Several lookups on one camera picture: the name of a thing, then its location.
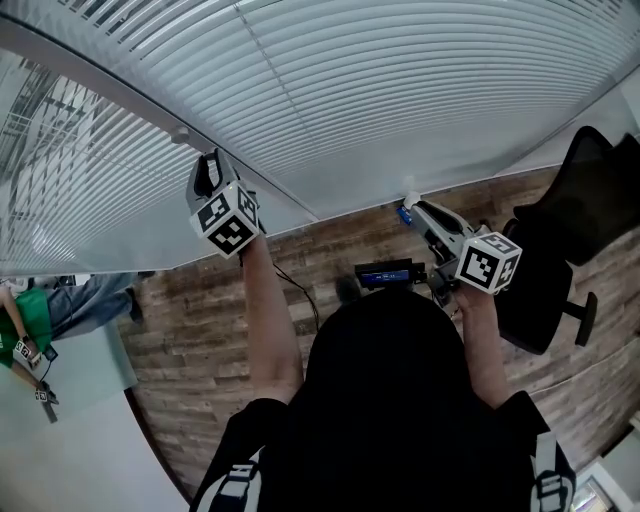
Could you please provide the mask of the black mesh office chair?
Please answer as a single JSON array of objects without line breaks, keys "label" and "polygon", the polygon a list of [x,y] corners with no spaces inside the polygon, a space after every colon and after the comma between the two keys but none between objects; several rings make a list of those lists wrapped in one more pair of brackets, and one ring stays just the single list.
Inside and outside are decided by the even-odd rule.
[{"label": "black mesh office chair", "polygon": [[591,126],[580,128],[553,182],[535,203],[516,206],[503,228],[522,249],[507,289],[495,297],[500,334],[535,355],[551,344],[562,316],[576,318],[585,346],[598,298],[570,301],[573,269],[640,226],[640,141],[625,134],[611,144]]}]

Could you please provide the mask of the person's right forearm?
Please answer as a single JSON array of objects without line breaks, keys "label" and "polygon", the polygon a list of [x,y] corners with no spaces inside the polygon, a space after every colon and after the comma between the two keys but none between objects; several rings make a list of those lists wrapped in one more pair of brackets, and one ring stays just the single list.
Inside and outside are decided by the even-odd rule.
[{"label": "person's right forearm", "polygon": [[474,393],[493,409],[511,396],[494,298],[462,283],[454,292],[462,315],[463,343]]}]

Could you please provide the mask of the person's left forearm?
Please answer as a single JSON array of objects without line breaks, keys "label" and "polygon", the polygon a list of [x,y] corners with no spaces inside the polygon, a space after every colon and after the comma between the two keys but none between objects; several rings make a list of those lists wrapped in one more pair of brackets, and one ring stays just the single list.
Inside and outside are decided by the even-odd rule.
[{"label": "person's left forearm", "polygon": [[254,395],[287,404],[304,382],[302,356],[264,236],[244,248],[242,263]]}]

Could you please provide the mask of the person's black clothing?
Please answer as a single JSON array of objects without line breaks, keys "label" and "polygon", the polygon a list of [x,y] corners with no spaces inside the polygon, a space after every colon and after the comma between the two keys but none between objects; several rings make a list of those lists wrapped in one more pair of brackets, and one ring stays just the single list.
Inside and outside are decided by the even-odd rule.
[{"label": "person's black clothing", "polygon": [[568,512],[575,485],[528,394],[487,405],[449,317],[386,290],[327,319],[289,403],[229,420],[189,512]]}]

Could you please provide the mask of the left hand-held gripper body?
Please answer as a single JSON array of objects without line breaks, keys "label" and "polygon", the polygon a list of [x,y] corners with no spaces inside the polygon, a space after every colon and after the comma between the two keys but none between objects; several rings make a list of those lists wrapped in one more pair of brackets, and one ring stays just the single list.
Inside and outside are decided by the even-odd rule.
[{"label": "left hand-held gripper body", "polygon": [[242,180],[215,189],[210,196],[186,200],[193,230],[225,259],[236,255],[260,232],[258,203]]}]

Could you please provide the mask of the blue chest-mounted device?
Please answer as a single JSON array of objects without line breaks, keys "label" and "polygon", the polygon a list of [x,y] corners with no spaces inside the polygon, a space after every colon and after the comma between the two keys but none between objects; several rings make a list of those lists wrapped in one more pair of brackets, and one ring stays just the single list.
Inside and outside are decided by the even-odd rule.
[{"label": "blue chest-mounted device", "polygon": [[426,278],[425,264],[411,258],[358,264],[355,276],[361,287],[373,291],[382,288],[411,288]]}]

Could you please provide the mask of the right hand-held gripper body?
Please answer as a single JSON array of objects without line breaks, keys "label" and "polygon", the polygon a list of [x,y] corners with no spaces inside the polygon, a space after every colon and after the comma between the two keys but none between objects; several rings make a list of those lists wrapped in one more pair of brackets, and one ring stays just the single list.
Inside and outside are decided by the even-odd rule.
[{"label": "right hand-held gripper body", "polygon": [[427,284],[437,300],[448,300],[460,283],[495,295],[511,283],[521,255],[522,249],[498,232],[465,237],[440,259]]}]

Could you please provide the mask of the person's dark left shoe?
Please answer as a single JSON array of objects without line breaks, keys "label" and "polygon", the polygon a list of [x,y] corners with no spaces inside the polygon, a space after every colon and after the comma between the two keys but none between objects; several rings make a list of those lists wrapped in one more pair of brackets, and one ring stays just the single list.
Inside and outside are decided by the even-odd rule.
[{"label": "person's dark left shoe", "polygon": [[361,297],[359,284],[351,275],[337,278],[335,281],[335,291],[342,305],[353,303]]}]

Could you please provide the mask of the white slatted window blinds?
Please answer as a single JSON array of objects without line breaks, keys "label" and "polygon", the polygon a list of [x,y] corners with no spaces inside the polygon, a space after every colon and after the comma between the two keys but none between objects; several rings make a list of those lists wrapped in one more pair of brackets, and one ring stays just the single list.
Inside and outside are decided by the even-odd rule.
[{"label": "white slatted window blinds", "polygon": [[16,0],[316,212],[504,169],[640,56],[640,0]]},{"label": "white slatted window blinds", "polygon": [[190,147],[0,49],[0,274],[168,269],[207,257],[184,193]]}]

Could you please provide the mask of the grey window frame post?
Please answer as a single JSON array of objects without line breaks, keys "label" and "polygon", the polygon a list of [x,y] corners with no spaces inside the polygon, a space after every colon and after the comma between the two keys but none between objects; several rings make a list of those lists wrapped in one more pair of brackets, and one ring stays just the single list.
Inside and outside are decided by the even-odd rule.
[{"label": "grey window frame post", "polygon": [[307,219],[313,222],[319,220],[311,207],[263,172],[212,127],[192,115],[181,114],[170,98],[161,93],[147,94],[137,85],[112,73],[65,43],[1,9],[0,47],[80,83],[165,132],[173,132],[179,127],[187,128],[187,144],[190,147],[200,152],[221,148],[237,162],[243,178],[282,203],[300,209]]}]

